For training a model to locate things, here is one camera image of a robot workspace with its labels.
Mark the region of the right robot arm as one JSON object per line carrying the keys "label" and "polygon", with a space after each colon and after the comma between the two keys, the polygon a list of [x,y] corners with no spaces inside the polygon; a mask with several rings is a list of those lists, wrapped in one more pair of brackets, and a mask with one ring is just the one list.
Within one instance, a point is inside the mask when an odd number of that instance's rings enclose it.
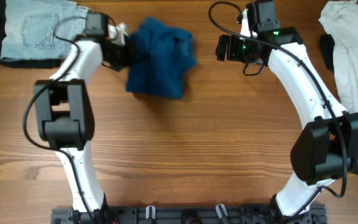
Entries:
{"label": "right robot arm", "polygon": [[303,39],[294,27],[282,27],[273,1],[255,1],[240,9],[240,33],[223,29],[216,47],[219,61],[269,68],[286,89],[302,132],[290,152],[293,173],[264,207],[244,210],[267,223],[319,223],[322,209],[312,203],[331,184],[346,193],[347,176],[358,172],[358,113],[350,113],[332,96],[314,69]]}

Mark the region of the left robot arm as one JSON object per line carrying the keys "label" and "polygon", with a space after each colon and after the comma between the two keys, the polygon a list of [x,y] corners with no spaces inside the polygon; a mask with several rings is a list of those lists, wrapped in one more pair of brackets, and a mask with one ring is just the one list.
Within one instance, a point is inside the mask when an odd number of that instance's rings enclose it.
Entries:
{"label": "left robot arm", "polygon": [[124,23],[116,24],[102,12],[82,18],[84,31],[69,41],[71,50],[56,73],[34,85],[28,108],[35,108],[44,148],[60,159],[70,185],[73,204],[67,211],[54,210],[52,223],[117,223],[96,177],[91,140],[95,122],[86,89],[96,69],[114,71],[129,67],[135,58]]}

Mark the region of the dark blue polo shirt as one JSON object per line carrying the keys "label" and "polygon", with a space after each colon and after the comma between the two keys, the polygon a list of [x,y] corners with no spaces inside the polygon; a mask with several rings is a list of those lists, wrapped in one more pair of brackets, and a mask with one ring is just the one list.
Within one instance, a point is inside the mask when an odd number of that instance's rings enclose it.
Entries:
{"label": "dark blue polo shirt", "polygon": [[136,61],[129,68],[126,91],[182,98],[185,73],[197,64],[193,34],[147,17],[130,39]]}

